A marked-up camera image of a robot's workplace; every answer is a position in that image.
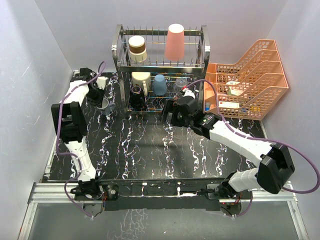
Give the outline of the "grey-blue mug with handle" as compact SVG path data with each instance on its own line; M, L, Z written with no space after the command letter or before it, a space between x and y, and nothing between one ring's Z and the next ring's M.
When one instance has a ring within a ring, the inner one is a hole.
M107 98L103 98L101 107L97 107L97 109L103 116L108 116L112 113L115 107L116 104L114 102L110 102Z

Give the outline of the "light blue plastic cup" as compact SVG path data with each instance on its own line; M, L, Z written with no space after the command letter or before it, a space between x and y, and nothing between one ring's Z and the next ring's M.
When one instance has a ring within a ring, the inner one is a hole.
M162 74L157 74L154 77L153 92L157 96L163 96L167 92L166 78Z

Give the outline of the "clear glass cup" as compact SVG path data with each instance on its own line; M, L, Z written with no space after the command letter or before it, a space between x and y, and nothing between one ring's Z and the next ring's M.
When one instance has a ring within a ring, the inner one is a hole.
M186 78L177 78L173 84L173 95L180 98L183 95L183 88L188 85Z

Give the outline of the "black mug white inside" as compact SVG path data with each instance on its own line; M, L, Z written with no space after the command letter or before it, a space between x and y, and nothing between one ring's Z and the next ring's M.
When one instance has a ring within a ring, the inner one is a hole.
M139 85L131 87L129 93L129 104L136 111L145 111L147 109L145 94Z

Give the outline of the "cream ceramic mug green inside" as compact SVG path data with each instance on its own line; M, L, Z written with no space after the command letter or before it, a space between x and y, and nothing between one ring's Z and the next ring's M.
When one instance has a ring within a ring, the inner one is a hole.
M151 73L150 72L132 72L131 82L133 86L140 86L143 90L144 96L148 96L151 90Z

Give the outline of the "tall pink plastic cup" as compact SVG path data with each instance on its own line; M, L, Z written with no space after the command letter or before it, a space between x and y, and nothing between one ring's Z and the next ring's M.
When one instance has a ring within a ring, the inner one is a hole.
M170 61L181 61L185 55L184 27L173 23L168 27L164 55Z

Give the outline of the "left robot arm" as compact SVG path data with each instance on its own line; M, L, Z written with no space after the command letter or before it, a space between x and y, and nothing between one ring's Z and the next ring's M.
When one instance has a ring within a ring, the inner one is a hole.
M86 144L87 123L82 111L82 104L87 100L95 107L101 107L105 94L106 79L101 77L102 69L94 72L81 68L70 80L69 88L60 103L51 105L51 114L56 132L56 140L62 141L67 152L58 155L70 155L75 166L75 180L78 186L71 190L77 196L97 200L103 195L97 171L89 156Z

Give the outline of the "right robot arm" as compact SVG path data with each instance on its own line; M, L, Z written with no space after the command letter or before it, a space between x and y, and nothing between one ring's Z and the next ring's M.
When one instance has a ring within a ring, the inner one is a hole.
M242 191L257 188L278 194L295 171L288 147L251 139L250 135L230 126L217 114L202 112L197 99L192 96L167 99L160 120L164 122L168 114L172 114L171 125L190 128L197 135L232 149L255 165L250 170L232 172L215 188L205 189L210 196L233 199Z

